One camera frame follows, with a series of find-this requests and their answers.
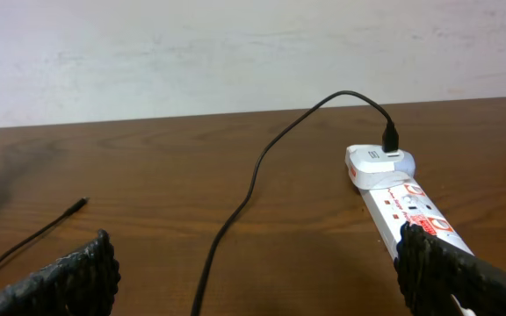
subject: white wall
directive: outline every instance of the white wall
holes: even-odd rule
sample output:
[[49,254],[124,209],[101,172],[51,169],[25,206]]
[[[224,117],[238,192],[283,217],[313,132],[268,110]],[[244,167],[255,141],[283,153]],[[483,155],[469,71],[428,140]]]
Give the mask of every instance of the white wall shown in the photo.
[[306,108],[343,89],[506,96],[506,0],[0,0],[0,126]]

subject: black cable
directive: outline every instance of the black cable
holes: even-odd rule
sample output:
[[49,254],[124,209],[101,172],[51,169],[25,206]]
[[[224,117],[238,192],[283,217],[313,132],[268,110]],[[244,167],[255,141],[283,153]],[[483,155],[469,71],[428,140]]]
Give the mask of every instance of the black cable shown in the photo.
[[5,251],[5,253],[0,256],[0,263],[3,260],[5,260],[5,258],[8,255],[12,254],[13,252],[17,251],[17,249],[19,249],[19,248],[23,247],[25,244],[27,244],[29,241],[32,241],[36,237],[38,237],[41,234],[43,234],[48,228],[50,228],[50,227],[58,224],[61,220],[67,218],[69,215],[71,215],[71,214],[79,211],[84,205],[87,204],[87,201],[89,201],[88,197],[81,198],[74,205],[72,205],[71,207],[69,207],[59,218],[55,219],[52,223],[44,226],[42,229],[40,229],[38,232],[32,234],[30,237],[26,238],[24,241],[21,241],[20,243],[18,243],[17,245],[15,245],[13,248]]
[[191,310],[191,316],[199,316],[200,315],[200,307],[202,306],[202,299],[204,297],[204,292],[206,289],[206,283],[208,282],[208,275],[210,273],[210,268],[212,266],[212,261],[214,258],[214,253],[216,252],[216,248],[218,247],[218,243],[220,243],[221,238],[224,236],[224,233],[228,230],[228,228],[232,225],[232,223],[235,221],[235,218],[239,214],[239,212],[243,209],[243,207],[249,202],[249,199],[251,198],[251,194],[253,193],[253,188],[255,187],[255,181],[257,179],[257,172],[259,171],[259,165],[261,164],[261,161],[263,160],[266,153],[271,149],[271,147],[276,144],[278,140],[280,140],[286,133],[288,133],[291,129],[293,129],[295,126],[297,126],[302,120],[307,118],[310,114],[312,114],[315,110],[319,109],[322,105],[326,104],[331,99],[338,97],[338,96],[353,96],[357,97],[361,100],[364,100],[369,105],[374,107],[376,110],[378,110],[387,120],[387,128],[384,132],[383,136],[383,148],[388,148],[388,150],[385,150],[386,152],[397,150],[398,147],[398,140],[397,140],[397,132],[394,128],[394,122],[390,118],[389,114],[382,109],[381,106],[376,104],[374,101],[369,99],[368,97],[365,97],[361,95],[360,93],[354,92],[354,91],[338,91],[326,98],[324,98],[320,103],[314,105],[313,108],[309,109],[307,112],[305,112],[302,116],[300,116],[298,119],[296,119],[292,124],[290,124],[287,128],[285,128],[282,132],[280,132],[277,137],[272,140],[267,147],[263,149],[263,152],[261,152],[261,155],[259,155],[259,158],[257,159],[257,163],[255,164],[255,167],[253,168],[253,177],[251,177],[251,183],[249,185],[249,190],[247,191],[247,195],[245,196],[245,199],[243,202],[237,206],[237,209],[229,216],[229,218],[226,220],[226,223],[220,228],[220,231],[216,234],[214,237],[214,240],[212,241],[212,246],[210,246],[210,250],[208,251],[208,255],[206,257],[206,262],[204,263],[204,268],[202,269],[202,275],[200,276],[199,280],[199,286],[197,288],[196,294],[194,295],[194,301],[192,303],[192,310]]

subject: white plug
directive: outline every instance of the white plug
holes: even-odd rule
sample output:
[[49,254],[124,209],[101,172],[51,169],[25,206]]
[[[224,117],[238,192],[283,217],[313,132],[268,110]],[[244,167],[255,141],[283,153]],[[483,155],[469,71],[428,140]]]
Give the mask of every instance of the white plug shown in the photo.
[[386,189],[413,178],[415,160],[403,150],[384,153],[382,146],[353,145],[344,158],[351,181],[361,190]]

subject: wood grain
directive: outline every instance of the wood grain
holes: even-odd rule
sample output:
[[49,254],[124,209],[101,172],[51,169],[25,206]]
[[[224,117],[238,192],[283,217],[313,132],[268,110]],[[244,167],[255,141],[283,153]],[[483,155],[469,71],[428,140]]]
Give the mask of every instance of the wood grain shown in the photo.
[[[506,270],[506,98],[387,106],[417,181],[480,258]],[[0,129],[0,254],[90,203],[0,269],[0,289],[106,229],[113,315],[186,315],[206,251],[265,144],[302,111]],[[266,156],[214,259],[204,315],[409,315],[344,167],[378,143],[370,107],[322,109]]]

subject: cable connector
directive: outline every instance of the cable connector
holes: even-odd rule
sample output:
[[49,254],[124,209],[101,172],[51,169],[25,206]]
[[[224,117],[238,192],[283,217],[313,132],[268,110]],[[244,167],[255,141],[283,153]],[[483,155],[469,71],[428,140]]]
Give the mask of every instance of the cable connector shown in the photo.
[[384,153],[397,151],[400,147],[400,135],[395,130],[394,122],[387,122],[386,130],[382,134],[382,150]]

